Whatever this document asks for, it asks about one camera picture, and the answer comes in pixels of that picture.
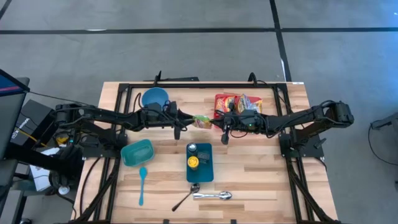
wooden tabletop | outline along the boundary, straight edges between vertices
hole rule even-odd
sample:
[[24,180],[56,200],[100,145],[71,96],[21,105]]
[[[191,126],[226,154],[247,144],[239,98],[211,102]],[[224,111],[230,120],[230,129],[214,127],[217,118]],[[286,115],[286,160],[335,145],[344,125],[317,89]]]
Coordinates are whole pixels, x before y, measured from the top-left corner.
[[[100,108],[114,109],[119,84],[119,82],[104,83],[99,101]],[[309,108],[304,85],[287,83],[287,86],[293,111]],[[132,104],[136,94],[145,90],[133,89]],[[236,95],[244,93],[248,96],[261,97],[262,113],[277,114],[274,95],[268,89],[166,88],[166,91],[170,100],[176,101],[177,106],[188,114],[202,114],[212,118],[215,95],[218,93]],[[103,128],[110,127],[110,124],[97,124]],[[155,148],[155,157],[145,164],[148,175],[144,186],[143,206],[138,205],[139,167],[126,167],[121,164],[114,200],[113,223],[160,223],[165,218],[171,223],[229,223],[231,219],[236,219],[238,223],[295,223],[289,178],[285,160],[280,155],[277,137],[267,139],[262,135],[248,134],[240,139],[230,138],[229,144],[225,146],[220,140],[221,130],[215,127],[198,129],[189,126],[187,132],[181,133],[178,141],[174,140],[171,128],[151,128],[137,133],[132,131],[126,133],[129,143],[150,139]],[[184,198],[190,189],[185,174],[185,147],[190,142],[209,142],[213,147],[214,181],[202,183],[200,193],[217,194],[227,190],[233,194],[233,198],[221,201],[194,200],[189,197],[176,212],[172,212],[172,207]],[[94,160],[85,161],[75,202],[78,216],[81,187]],[[83,210],[98,192],[103,161],[104,159],[101,159],[95,165],[88,178],[83,196]],[[304,158],[303,162],[309,191],[329,216],[337,218],[325,168],[312,158]],[[303,198],[300,193],[299,195],[302,215],[306,218]],[[102,219],[106,213],[108,194],[104,198],[101,209]]]

silver spoon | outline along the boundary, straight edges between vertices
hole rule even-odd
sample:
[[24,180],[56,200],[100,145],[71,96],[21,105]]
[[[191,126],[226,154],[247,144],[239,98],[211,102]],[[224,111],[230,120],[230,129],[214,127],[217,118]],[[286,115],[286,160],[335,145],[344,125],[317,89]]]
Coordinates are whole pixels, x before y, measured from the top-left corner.
[[189,195],[191,195],[192,193],[197,193],[197,192],[199,191],[199,189],[200,189],[200,185],[199,185],[199,184],[192,184],[191,189],[190,189],[190,191],[189,191],[189,194],[188,194],[187,196],[185,196],[185,198],[183,198],[183,199],[181,200],[181,202],[179,202],[178,204],[174,205],[174,207],[172,208],[172,211],[175,212],[176,209],[178,209],[178,207],[181,205],[181,203],[182,203],[185,199],[187,199],[187,197],[188,197]]
[[229,200],[232,197],[231,192],[220,192],[217,195],[207,195],[207,194],[199,194],[195,193],[193,194],[193,198],[212,198],[212,197],[218,197],[221,200]]

teal bowl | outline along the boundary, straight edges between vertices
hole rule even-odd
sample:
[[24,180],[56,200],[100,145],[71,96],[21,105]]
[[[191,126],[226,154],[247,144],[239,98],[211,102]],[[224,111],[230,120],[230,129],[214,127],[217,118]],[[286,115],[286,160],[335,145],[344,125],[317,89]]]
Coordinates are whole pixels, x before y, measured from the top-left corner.
[[123,163],[126,166],[138,166],[155,156],[154,147],[148,139],[124,146],[120,151]]

gray concrete floor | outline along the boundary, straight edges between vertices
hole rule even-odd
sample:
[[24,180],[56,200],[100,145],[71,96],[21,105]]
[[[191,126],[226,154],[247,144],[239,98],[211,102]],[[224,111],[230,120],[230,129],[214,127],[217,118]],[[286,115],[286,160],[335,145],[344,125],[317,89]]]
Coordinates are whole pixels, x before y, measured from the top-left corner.
[[[282,27],[398,26],[398,2],[276,0]],[[0,30],[273,27],[269,1],[12,0]],[[322,134],[340,220],[396,223],[398,167],[371,153],[369,123],[398,112],[398,33],[284,33],[292,80],[305,82],[312,105],[348,103],[355,123]],[[96,105],[105,81],[198,76],[203,81],[284,81],[277,39],[261,34],[2,35],[0,68],[29,77],[33,91]],[[57,100],[29,97],[49,106]],[[371,133],[375,151],[398,163],[391,127]],[[24,217],[65,222],[68,202],[30,197]],[[7,217],[3,213],[1,220]]]

blue bowl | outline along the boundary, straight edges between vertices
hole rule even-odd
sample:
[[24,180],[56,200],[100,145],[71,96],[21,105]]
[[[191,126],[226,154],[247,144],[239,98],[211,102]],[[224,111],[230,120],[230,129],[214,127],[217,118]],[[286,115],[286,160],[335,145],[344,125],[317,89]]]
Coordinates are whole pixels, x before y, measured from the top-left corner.
[[143,94],[142,105],[145,106],[150,103],[158,103],[160,106],[163,106],[167,100],[169,100],[169,95],[164,89],[153,87]]

